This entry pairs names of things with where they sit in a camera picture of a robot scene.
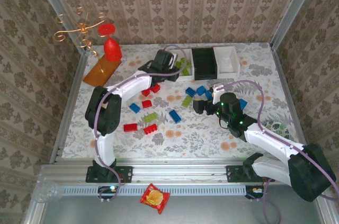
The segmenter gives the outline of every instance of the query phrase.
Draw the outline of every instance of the chip bag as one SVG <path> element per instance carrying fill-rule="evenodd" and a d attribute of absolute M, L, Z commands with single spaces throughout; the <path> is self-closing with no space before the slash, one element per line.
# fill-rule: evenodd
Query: chip bag
<path fill-rule="evenodd" d="M 146 191 L 140 199 L 140 203 L 149 205 L 152 208 L 158 209 L 161 214 L 170 198 L 169 193 L 161 192 L 152 183 L 147 187 Z"/>

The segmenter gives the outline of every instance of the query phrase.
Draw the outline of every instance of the wallpaper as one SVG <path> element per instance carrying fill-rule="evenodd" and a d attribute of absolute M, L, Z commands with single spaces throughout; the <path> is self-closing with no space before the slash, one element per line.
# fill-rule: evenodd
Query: wallpaper
<path fill-rule="evenodd" d="M 278 54 L 305 137 L 339 179 L 339 0 L 305 0 Z"/>
<path fill-rule="evenodd" d="M 68 13 L 85 6 L 93 21 L 107 12 L 120 44 L 269 42 L 290 1 L 61 0 Z M 104 40 L 93 37 L 93 43 Z"/>
<path fill-rule="evenodd" d="M 24 218 L 49 162 L 79 54 L 47 0 L 0 0 L 0 222 Z"/>

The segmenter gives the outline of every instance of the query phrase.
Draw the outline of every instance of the table surface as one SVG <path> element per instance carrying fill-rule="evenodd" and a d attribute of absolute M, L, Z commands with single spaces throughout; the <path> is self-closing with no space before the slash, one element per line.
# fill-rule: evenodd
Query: table surface
<path fill-rule="evenodd" d="M 183 82 L 163 82 L 157 93 L 147 97 L 137 94 L 122 104 L 120 125 L 114 132 L 116 142 L 114 152 L 117 158 L 247 158 L 255 152 L 265 153 L 261 148 L 234 138 L 226 129 L 219 126 L 215 115 L 198 115 L 194 112 L 192 103 L 188 108 L 181 106 L 186 97 L 187 87 L 197 89 L 203 85 L 206 88 L 215 83 L 224 85 L 240 79 L 249 79 L 259 83 L 265 93 L 265 104 L 262 112 L 262 123 L 269 120 L 285 124 L 291 140 L 299 141 L 290 110 L 288 108 L 278 72 L 268 43 L 233 43 L 233 44 L 181 44 L 182 48 L 234 46 L 241 63 L 239 78 L 214 80 L 187 80 Z M 107 82 L 106 86 L 114 85 L 131 76 L 139 66 L 154 58 L 157 50 L 165 45 L 125 45 L 122 48 L 122 63 Z M 103 54 L 103 46 L 94 47 Z M 97 59 L 89 55 L 84 75 L 91 70 Z M 85 111 L 91 98 L 93 86 L 81 82 L 74 113 L 64 144 L 62 158 L 93 158 L 94 136 L 85 120 Z M 261 95 L 255 86 L 238 84 L 229 88 L 238 98 L 248 102 L 244 112 L 256 118 Z M 153 106 L 142 109 L 141 102 L 151 100 Z M 141 110 L 135 114 L 129 109 L 131 103 L 136 103 Z M 175 124 L 169 115 L 170 110 L 176 110 L 182 121 Z M 151 123 L 144 123 L 145 115 L 157 113 L 158 118 Z M 123 125 L 137 123 L 138 131 L 123 132 Z M 157 124 L 158 130 L 145 135 L 143 128 Z"/>

